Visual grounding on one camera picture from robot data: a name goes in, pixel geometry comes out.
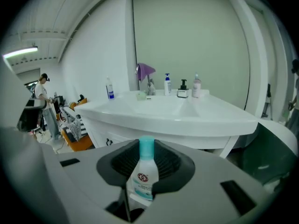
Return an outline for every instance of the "ceiling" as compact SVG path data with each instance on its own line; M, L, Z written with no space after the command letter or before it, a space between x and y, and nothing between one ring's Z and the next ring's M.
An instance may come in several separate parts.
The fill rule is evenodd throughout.
M37 52L8 58L9 64L57 63L76 26L99 1L30 0L7 31L1 54L35 45Z

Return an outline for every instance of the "faucet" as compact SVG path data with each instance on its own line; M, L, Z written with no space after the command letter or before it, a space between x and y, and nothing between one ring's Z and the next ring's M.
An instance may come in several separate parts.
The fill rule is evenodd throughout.
M139 70L139 66L137 66L136 70L135 70L135 74L138 74L138 70ZM156 95L156 89L154 86L154 80L150 78L150 75L147 75L148 77L148 90L146 91L147 95Z

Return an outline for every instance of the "small bottle with teal cap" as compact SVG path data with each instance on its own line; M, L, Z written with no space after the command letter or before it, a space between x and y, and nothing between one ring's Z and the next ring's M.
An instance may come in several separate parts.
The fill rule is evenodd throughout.
M166 73L166 79L164 80L164 95L171 94L171 81L169 79L169 73Z
M155 139L152 136L142 136L139 139L140 159L131 178L133 189L139 196L152 201L152 186L159 181L158 167L154 161Z

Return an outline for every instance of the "ceiling light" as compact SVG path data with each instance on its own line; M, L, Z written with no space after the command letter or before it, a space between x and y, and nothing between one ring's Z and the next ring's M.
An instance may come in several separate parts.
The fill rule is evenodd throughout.
M9 52L9 53L3 55L3 57L5 59L7 59L7 58L10 58L12 56L17 56L17 55L20 55L20 54L25 54L25 53L34 52L34 51L37 51L37 47L22 48L20 50L15 50L15 51Z

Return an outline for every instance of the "white shirt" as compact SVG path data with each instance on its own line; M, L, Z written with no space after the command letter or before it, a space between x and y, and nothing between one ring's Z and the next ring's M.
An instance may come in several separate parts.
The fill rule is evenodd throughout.
M41 83L36 84L35 93L36 93L36 98L39 98L40 95L43 95L43 97L45 99L49 99L47 96L47 91ZM47 102L47 106L44 108L44 110L46 110L46 109L50 109L50 105L48 102Z

